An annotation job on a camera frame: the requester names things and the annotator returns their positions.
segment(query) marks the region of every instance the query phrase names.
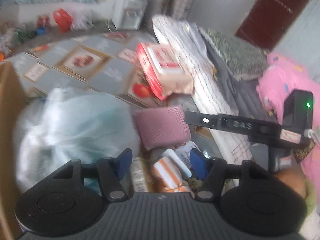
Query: dark red door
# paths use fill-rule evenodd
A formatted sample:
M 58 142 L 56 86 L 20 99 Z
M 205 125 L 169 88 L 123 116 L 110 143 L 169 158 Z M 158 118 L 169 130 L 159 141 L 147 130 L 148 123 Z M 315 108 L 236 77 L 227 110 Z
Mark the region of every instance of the dark red door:
M 309 0 L 257 0 L 236 36 L 272 50 Z

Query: white wall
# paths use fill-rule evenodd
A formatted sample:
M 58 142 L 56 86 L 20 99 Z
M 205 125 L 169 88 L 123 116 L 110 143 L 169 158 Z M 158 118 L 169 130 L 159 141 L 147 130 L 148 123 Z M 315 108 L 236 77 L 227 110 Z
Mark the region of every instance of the white wall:
M 320 0 L 310 0 L 273 51 L 304 65 L 320 82 Z
M 63 8 L 66 11 L 81 8 L 90 9 L 93 19 L 107 19 L 112 15 L 112 9 L 115 0 L 100 0 L 97 4 L 84 4 L 76 2 L 46 3 L 46 4 L 26 4 L 5 6 L 0 10 L 0 22 L 11 20 L 19 23 L 34 22 L 36 23 L 37 15 L 50 14 L 50 23 L 55 25 L 52 18 L 53 11 Z
M 205 28 L 235 33 L 256 0 L 195 0 L 189 20 Z

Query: pink clothing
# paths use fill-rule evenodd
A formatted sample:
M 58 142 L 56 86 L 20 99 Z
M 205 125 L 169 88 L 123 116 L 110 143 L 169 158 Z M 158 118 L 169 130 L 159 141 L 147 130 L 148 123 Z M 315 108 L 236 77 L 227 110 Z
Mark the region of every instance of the pink clothing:
M 264 108 L 274 110 L 278 122 L 283 120 L 284 101 L 294 89 L 311 91 L 314 97 L 313 131 L 320 135 L 320 84 L 309 78 L 305 67 L 275 53 L 267 61 L 271 66 L 259 79 L 257 92 Z M 315 184 L 320 203 L 320 147 L 316 145 L 301 162 L 305 175 Z

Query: orange and white striped package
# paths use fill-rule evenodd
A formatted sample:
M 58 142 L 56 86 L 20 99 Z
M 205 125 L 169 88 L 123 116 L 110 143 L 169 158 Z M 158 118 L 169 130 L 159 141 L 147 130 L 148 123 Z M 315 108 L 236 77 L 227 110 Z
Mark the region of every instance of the orange and white striped package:
M 153 173 L 164 185 L 162 192 L 190 192 L 192 197 L 195 196 L 169 157 L 165 156 L 153 164 Z

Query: pink ribbed cloth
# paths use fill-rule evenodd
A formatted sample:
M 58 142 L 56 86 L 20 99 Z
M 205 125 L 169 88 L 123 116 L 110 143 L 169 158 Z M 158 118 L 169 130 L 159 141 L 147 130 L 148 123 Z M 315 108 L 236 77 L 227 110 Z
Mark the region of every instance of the pink ribbed cloth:
M 146 150 L 171 147 L 191 138 L 179 106 L 151 108 L 135 114 L 135 123 Z

